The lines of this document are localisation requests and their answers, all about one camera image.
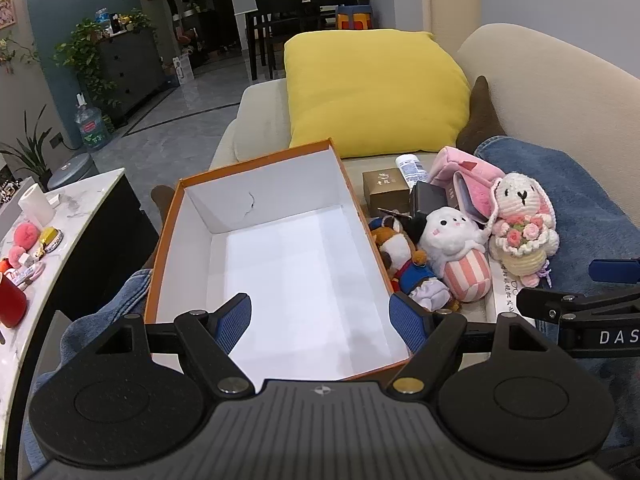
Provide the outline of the orange cardboard box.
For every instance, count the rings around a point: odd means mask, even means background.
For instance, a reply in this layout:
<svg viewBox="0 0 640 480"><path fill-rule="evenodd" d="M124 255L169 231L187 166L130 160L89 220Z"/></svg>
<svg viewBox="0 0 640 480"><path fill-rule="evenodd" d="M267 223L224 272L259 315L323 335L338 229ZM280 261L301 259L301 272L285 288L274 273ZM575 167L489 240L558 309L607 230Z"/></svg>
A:
<svg viewBox="0 0 640 480"><path fill-rule="evenodd" d="M177 184L145 321L216 311L240 292L252 317L231 355L255 385L385 379L408 360L390 324L390 279L330 141Z"/></svg>

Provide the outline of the dark grey cabinet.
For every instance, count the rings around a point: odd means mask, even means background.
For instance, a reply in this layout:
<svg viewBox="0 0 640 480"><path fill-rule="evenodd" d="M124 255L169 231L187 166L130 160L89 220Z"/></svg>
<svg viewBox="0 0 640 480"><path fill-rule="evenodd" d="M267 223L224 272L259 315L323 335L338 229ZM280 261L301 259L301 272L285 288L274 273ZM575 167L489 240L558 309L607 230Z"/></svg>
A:
<svg viewBox="0 0 640 480"><path fill-rule="evenodd" d="M153 33L148 28L103 39L98 48L103 76L115 85L111 98L116 106L110 116L119 124L163 88L162 62Z"/></svg>

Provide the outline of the gold small box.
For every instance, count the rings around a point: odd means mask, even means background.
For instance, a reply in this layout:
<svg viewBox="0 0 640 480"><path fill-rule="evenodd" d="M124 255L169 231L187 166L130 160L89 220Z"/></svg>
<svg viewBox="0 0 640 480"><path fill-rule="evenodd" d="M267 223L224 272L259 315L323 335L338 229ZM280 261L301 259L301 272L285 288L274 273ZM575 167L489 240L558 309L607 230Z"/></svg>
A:
<svg viewBox="0 0 640 480"><path fill-rule="evenodd" d="M396 210L402 214L408 214L410 210L409 187L397 168L364 172L362 189L371 217L378 216L380 209Z"/></svg>

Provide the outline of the left jeans leg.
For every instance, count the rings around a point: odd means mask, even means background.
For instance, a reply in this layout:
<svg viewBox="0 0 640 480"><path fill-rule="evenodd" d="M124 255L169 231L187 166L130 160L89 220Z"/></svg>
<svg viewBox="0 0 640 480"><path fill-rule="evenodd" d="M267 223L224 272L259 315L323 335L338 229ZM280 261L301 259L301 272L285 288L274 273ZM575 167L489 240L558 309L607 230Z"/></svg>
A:
<svg viewBox="0 0 640 480"><path fill-rule="evenodd" d="M83 316L71 322L60 341L61 361L54 370L40 375L32 392L36 393L64 365L86 348L99 334L128 314L142 315L146 296L151 285L152 270L141 269L134 272L122 285L116 296L96 313Z"/></svg>

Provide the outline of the white marble coffee table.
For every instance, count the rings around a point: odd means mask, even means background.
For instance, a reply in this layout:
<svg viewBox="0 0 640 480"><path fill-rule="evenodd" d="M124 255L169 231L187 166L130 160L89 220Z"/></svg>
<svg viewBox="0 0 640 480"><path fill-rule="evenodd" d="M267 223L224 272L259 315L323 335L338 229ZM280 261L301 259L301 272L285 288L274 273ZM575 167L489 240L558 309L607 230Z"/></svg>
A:
<svg viewBox="0 0 640 480"><path fill-rule="evenodd" d="M39 278L26 287L27 308L21 323L14 328L3 326L1 329L4 339L0 375L2 462L9 455L10 422L17 420L17 414L22 410L17 400L18 380L26 370L27 350L38 323L43 320L47 300L81 235L123 177L125 170L118 168L46 194L54 210L50 225L63 233L63 239L52 254L43 258Z"/></svg>

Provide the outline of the potted leaf plant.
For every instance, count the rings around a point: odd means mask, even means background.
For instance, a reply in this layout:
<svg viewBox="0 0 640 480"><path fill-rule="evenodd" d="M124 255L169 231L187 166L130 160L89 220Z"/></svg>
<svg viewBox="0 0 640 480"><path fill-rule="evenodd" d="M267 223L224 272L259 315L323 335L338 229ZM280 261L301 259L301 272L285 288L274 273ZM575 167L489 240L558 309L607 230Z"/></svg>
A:
<svg viewBox="0 0 640 480"><path fill-rule="evenodd" d="M50 136L52 128L40 129L40 120L46 109L47 105L41 107L32 128L28 126L27 112L23 113L24 139L17 138L17 146L12 146L6 142L1 143L1 154L19 160L22 163L22 169L28 170L33 174L35 180L45 191L49 189L48 182L52 177L52 171L43 154L44 141Z"/></svg>

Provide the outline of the grey round stool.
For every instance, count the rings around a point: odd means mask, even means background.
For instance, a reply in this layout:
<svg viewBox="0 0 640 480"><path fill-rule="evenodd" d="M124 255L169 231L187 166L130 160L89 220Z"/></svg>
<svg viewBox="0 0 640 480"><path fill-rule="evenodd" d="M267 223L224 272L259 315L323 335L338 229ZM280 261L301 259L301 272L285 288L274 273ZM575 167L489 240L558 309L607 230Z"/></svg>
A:
<svg viewBox="0 0 640 480"><path fill-rule="evenodd" d="M47 187L49 191L91 178L99 173L98 167L89 153L75 155L63 166L55 170Z"/></svg>

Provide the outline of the red cup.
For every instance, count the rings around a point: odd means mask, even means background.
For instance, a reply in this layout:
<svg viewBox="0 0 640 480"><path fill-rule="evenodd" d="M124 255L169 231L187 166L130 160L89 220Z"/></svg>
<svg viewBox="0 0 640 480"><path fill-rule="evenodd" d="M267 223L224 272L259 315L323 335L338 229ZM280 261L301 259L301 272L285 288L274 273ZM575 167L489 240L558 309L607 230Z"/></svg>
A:
<svg viewBox="0 0 640 480"><path fill-rule="evenodd" d="M21 323L27 308L27 297L7 276L0 280L0 322L7 328Z"/></svg>

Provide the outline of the jeans leg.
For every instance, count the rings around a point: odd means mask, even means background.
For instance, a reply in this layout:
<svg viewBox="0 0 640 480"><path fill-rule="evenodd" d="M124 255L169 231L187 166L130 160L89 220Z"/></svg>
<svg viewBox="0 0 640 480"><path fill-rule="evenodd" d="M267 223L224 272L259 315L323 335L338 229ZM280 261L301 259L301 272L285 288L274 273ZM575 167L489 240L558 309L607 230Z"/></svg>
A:
<svg viewBox="0 0 640 480"><path fill-rule="evenodd" d="M60 341L61 361L54 370L40 375L32 392L36 393L64 365L86 348L99 334L128 314L142 315L146 296L151 285L152 270L141 269L134 272L122 285L116 296L96 313L83 316L71 322Z"/></svg>
<svg viewBox="0 0 640 480"><path fill-rule="evenodd" d="M556 215L560 247L551 258L552 287L560 292L599 296L621 292L623 284L598 283L588 274L594 259L634 259L639 230L600 184L570 156L510 136L493 136L472 154L507 174L534 178L548 194ZM612 396L616 415L606 448L639 444L639 360L591 359L579 364Z"/></svg>

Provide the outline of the crochet bunny plush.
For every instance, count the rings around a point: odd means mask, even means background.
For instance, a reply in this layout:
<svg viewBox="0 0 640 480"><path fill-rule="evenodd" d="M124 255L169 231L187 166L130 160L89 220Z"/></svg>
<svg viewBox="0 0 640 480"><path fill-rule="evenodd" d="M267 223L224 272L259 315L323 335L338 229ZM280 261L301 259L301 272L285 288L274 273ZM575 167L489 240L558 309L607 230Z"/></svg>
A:
<svg viewBox="0 0 640 480"><path fill-rule="evenodd" d="M550 259L560 237L551 200L526 174L510 172L491 188L491 215L486 224L492 258L526 288L550 281Z"/></svg>

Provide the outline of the dining table with chairs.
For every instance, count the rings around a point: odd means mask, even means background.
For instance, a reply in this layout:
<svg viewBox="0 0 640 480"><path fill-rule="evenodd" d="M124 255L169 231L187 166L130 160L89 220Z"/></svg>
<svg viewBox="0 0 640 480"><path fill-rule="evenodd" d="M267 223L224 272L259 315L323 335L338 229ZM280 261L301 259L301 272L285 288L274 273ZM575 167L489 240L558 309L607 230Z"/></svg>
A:
<svg viewBox="0 0 640 480"><path fill-rule="evenodd" d="M276 42L285 43L301 32L336 27L338 10L368 6L370 0L255 0L255 7L243 13L245 37L250 63L250 79L258 79L258 63L268 68L273 78L277 68Z"/></svg>

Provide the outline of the brown bear sailor plush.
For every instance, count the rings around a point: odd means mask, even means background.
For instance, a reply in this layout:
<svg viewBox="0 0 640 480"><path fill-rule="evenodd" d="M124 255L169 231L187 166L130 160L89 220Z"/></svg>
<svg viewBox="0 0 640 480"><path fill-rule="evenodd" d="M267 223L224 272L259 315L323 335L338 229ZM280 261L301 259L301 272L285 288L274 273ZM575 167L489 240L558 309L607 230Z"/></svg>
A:
<svg viewBox="0 0 640 480"><path fill-rule="evenodd" d="M395 217L372 219L369 229L395 292L430 312L459 310L459 301L436 276L426 252L416 247Z"/></svg>

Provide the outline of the white paper roll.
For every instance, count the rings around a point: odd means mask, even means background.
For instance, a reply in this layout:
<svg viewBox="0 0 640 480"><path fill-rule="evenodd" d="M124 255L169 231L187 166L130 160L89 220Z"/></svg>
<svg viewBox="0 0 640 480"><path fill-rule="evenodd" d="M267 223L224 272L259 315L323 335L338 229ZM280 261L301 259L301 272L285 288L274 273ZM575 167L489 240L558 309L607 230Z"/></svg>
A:
<svg viewBox="0 0 640 480"><path fill-rule="evenodd" d="M34 226L42 230L55 217L55 210L38 183L31 185L18 200L18 206Z"/></svg>

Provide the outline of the white dog plush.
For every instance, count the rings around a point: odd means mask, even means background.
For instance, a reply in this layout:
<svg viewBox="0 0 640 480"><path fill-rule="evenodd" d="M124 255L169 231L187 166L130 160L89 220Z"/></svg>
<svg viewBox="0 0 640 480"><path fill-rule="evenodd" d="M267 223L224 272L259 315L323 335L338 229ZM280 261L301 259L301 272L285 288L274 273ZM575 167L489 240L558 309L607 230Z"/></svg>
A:
<svg viewBox="0 0 640 480"><path fill-rule="evenodd" d="M460 210L442 207L426 216L419 247L436 276L458 301L470 304L491 289L486 237Z"/></svg>

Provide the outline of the pink fluffy ball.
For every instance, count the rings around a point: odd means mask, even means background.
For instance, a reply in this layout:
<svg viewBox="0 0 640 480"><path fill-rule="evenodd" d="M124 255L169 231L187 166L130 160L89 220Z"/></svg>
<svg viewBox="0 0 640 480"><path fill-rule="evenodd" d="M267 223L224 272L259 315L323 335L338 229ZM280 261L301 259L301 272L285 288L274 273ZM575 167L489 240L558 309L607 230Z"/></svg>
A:
<svg viewBox="0 0 640 480"><path fill-rule="evenodd" d="M32 222L21 222L15 229L13 234L13 244L21 247L25 252L31 250L38 242L40 237L40 229Z"/></svg>

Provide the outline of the white tube bottle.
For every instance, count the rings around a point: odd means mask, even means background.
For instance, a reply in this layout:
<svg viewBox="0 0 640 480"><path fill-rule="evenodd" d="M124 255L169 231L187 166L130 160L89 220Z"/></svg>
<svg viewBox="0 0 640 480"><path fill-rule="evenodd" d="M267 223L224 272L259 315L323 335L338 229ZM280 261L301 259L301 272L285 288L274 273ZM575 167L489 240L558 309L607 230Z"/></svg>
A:
<svg viewBox="0 0 640 480"><path fill-rule="evenodd" d="M413 188L418 182L428 181L428 174L415 154L399 155L395 162L408 188Z"/></svg>

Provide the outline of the yellow cushion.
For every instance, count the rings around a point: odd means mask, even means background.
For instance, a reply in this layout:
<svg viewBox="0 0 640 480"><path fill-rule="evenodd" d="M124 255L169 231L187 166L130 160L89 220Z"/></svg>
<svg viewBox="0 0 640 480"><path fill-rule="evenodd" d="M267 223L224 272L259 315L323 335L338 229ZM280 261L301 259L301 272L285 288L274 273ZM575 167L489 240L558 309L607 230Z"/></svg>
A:
<svg viewBox="0 0 640 480"><path fill-rule="evenodd" d="M284 46L294 148L333 142L343 158L436 153L469 119L462 68L429 32L304 32Z"/></svg>

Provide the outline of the brown sock left foot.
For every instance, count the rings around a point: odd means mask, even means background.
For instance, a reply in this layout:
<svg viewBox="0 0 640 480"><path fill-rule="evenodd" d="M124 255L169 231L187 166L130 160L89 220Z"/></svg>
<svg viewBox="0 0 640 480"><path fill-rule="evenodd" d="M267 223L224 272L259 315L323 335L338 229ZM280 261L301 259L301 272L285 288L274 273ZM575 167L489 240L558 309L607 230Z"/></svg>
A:
<svg viewBox="0 0 640 480"><path fill-rule="evenodd" d="M175 196L175 190L168 185L157 185L151 191L152 201L155 204L158 210L158 213L160 214L161 229L164 228L164 225L166 223L170 205L174 196ZM154 248L152 254L149 256L149 259L146 260L146 263L143 266L145 269L150 269L150 270L153 269L155 258L156 258L159 247L160 247L160 244L156 244L156 247Z"/></svg>

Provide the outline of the trailing green plant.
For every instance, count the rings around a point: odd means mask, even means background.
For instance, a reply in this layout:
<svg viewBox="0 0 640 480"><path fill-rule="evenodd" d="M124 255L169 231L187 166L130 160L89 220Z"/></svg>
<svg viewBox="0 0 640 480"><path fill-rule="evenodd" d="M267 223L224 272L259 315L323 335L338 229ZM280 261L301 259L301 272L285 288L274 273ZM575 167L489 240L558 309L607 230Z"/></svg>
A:
<svg viewBox="0 0 640 480"><path fill-rule="evenodd" d="M117 14L115 18L120 26L119 32L110 35L104 26L85 18L75 26L68 39L54 49L55 62L68 67L75 74L85 98L110 119L116 106L116 101L111 98L115 85L103 76L98 43L122 32L138 32L145 28L153 33L155 41L155 27L142 11L134 9L122 15Z"/></svg>

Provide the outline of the right jeans leg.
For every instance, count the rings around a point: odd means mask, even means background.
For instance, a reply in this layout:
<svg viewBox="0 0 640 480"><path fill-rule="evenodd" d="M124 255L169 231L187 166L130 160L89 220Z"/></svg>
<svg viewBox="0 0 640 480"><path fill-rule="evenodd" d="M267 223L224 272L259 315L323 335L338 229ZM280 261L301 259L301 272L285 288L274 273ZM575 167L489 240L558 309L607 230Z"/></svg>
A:
<svg viewBox="0 0 640 480"><path fill-rule="evenodd" d="M634 259L639 230L600 184L570 156L510 136L493 136L472 154L507 174L534 178L548 194L556 215L560 247L551 258L552 287L560 292L599 296L621 292L623 284L598 283L588 274L594 259ZM591 359L579 364L612 396L616 415L606 448L639 444L639 360Z"/></svg>

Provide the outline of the pink fabric pouch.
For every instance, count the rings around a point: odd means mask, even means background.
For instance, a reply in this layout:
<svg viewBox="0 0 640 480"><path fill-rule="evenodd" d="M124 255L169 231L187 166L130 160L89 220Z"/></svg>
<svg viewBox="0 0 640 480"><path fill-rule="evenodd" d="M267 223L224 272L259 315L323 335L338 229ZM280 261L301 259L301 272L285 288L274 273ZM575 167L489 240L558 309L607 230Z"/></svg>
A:
<svg viewBox="0 0 640 480"><path fill-rule="evenodd" d="M445 190L449 206L481 226L491 215L491 187L503 177L500 168L451 146L437 153L427 171L427 182Z"/></svg>

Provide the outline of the water jug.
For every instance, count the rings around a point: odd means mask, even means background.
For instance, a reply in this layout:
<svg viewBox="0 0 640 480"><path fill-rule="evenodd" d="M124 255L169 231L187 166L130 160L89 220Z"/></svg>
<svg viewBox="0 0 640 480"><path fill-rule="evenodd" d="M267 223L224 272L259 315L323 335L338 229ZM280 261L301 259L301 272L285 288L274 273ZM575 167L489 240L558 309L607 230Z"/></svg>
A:
<svg viewBox="0 0 640 480"><path fill-rule="evenodd" d="M75 122L88 151L103 148L111 139L101 111L90 106L82 93L76 94Z"/></svg>

